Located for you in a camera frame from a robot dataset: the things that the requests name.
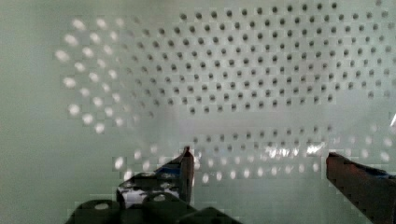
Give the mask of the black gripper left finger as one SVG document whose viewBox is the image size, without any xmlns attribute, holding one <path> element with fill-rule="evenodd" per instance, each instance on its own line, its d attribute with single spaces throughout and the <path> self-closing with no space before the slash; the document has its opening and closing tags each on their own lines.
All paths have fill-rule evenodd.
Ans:
<svg viewBox="0 0 396 224">
<path fill-rule="evenodd" d="M 64 224 L 242 224 L 214 207 L 191 206 L 194 157 L 179 156 L 117 186 L 115 200 L 80 204 Z"/>
</svg>

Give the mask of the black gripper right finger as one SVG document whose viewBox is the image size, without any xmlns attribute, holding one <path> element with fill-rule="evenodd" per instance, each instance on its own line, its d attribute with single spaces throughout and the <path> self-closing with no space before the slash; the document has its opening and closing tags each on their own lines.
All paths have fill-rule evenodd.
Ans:
<svg viewBox="0 0 396 224">
<path fill-rule="evenodd" d="M 395 224 L 395 176 L 330 152 L 327 179 L 374 224 Z"/>
</svg>

